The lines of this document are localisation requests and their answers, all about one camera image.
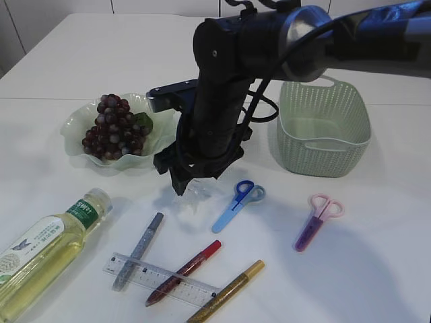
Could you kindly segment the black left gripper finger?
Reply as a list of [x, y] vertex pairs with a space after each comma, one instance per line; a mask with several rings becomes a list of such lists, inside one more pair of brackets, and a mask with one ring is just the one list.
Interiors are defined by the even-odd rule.
[[183, 168], [169, 168], [172, 187], [178, 196], [182, 196], [190, 181], [195, 177]]

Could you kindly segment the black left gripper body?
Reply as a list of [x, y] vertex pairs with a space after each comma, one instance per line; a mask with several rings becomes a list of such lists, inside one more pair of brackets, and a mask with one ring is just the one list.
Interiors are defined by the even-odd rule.
[[191, 125], [191, 114], [183, 112], [176, 128], [176, 140], [154, 156], [154, 166], [159, 174], [170, 172], [172, 180], [192, 180], [194, 178], [220, 177], [231, 164], [244, 156], [241, 147], [253, 133], [249, 124], [253, 114], [244, 112], [243, 121], [234, 127], [233, 138], [228, 150], [218, 157], [205, 157], [194, 137], [188, 138], [187, 126]]

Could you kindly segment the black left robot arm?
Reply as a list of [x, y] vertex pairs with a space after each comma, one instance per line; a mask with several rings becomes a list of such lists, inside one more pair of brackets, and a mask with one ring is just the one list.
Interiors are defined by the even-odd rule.
[[154, 112], [180, 112], [175, 142], [154, 156], [182, 195], [195, 178], [217, 178], [240, 146], [270, 81], [310, 82], [327, 69], [430, 76], [430, 2], [412, 1], [337, 18], [299, 1], [250, 1], [240, 15], [207, 18], [193, 36], [196, 79], [151, 89]]

